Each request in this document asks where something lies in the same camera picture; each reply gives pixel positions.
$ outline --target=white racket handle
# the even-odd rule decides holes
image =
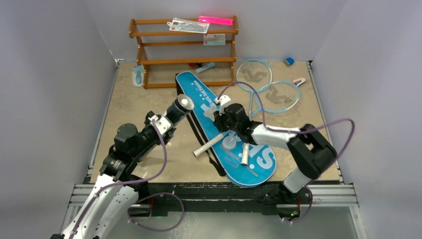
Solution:
[[[197,150],[194,151],[194,155],[195,157],[198,157],[199,155],[201,155],[203,152],[207,151],[209,148],[213,147],[214,144],[218,143],[220,140],[222,140],[224,138],[223,134],[219,134],[217,135],[215,138],[211,139],[210,141],[208,141],[206,144],[202,145],[200,148],[198,148]]]
[[[248,158],[249,158],[249,143],[243,144],[243,151],[242,151],[242,161],[240,165],[248,166]]]

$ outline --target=pink object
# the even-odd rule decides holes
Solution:
[[[233,25],[233,19],[218,18],[218,17],[211,17],[211,16],[199,16],[198,21],[206,22],[206,23],[221,24],[221,25]]]

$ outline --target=gray wall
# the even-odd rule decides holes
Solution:
[[[422,235],[421,22],[421,1],[348,0],[313,64],[327,119],[356,120],[339,164],[372,239]]]
[[[0,235],[50,238],[87,171],[115,63],[83,0],[2,0],[0,32]]]
[[[287,56],[296,60],[310,60],[314,59],[322,46],[346,0],[86,0],[86,2],[115,58],[130,60],[136,58],[136,40],[128,36],[131,18],[237,15],[239,35],[236,38],[236,49],[239,60],[248,58],[280,60]],[[163,25],[160,29],[168,30],[168,26]],[[169,40],[163,37],[149,37],[145,40],[152,39]],[[186,40],[186,36],[171,39]],[[188,39],[202,40],[200,36],[188,36]],[[159,59],[195,57],[198,55],[195,51],[209,56],[221,56],[224,48],[155,47],[148,48],[147,51],[150,58]]]

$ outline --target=beige tabletop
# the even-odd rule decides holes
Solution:
[[[235,72],[240,62],[235,63]],[[305,62],[296,62],[286,67],[282,62],[269,62],[273,72],[273,82],[291,81],[299,77],[306,78],[306,82],[300,86],[301,98],[290,110],[272,114],[266,113],[265,119],[268,125],[280,127],[302,127],[306,123],[315,126],[323,124],[317,98],[308,73]],[[141,130],[144,127],[145,115],[148,111],[162,114],[177,96],[175,88],[144,89],[132,85],[132,68],[134,62],[120,63],[116,83],[111,97],[110,106],[105,119],[101,134],[98,151],[95,158],[92,182],[95,182],[99,168],[108,154],[108,149],[113,145],[113,139],[117,128],[124,123],[133,123]],[[229,80],[230,73],[225,64],[216,64],[215,67],[196,74],[202,81]],[[151,66],[149,82],[173,83],[175,74],[191,68],[184,65],[157,65]],[[210,87],[217,95],[223,87]],[[249,111],[250,93],[239,86],[230,87],[226,95],[233,102],[239,102],[245,110]],[[262,120],[260,114],[256,114],[253,120]],[[192,152],[200,147],[187,120],[177,125],[174,137],[167,144],[168,161],[163,173],[151,180],[151,182],[228,182],[227,177],[220,177],[215,168],[209,163],[206,154],[195,158]],[[325,130],[321,133],[327,138]],[[287,150],[272,147],[277,167],[270,181],[284,180],[296,167],[296,164]],[[142,162],[138,164],[133,174],[138,177],[150,177],[157,173],[163,163],[163,149],[155,147]],[[339,180],[335,165],[327,169],[319,180]]]

